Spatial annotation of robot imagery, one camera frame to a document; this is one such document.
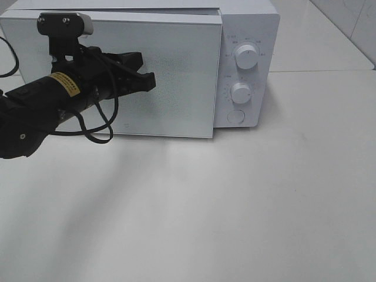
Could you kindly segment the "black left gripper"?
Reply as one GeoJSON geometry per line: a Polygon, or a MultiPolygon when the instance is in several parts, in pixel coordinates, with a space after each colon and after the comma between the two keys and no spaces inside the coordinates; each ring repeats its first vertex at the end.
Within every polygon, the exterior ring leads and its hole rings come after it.
{"type": "Polygon", "coordinates": [[[52,103],[93,103],[156,87],[153,72],[129,76],[143,66],[140,52],[103,53],[83,45],[51,47],[52,103]]]}

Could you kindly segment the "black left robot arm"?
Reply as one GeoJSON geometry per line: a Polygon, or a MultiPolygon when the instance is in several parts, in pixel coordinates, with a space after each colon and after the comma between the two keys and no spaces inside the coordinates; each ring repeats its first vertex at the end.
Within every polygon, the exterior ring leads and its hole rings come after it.
{"type": "Polygon", "coordinates": [[[119,98],[156,86],[154,73],[138,72],[142,66],[140,52],[103,53],[81,45],[77,59],[1,94],[1,158],[29,157],[49,135],[108,143],[119,98]]]}

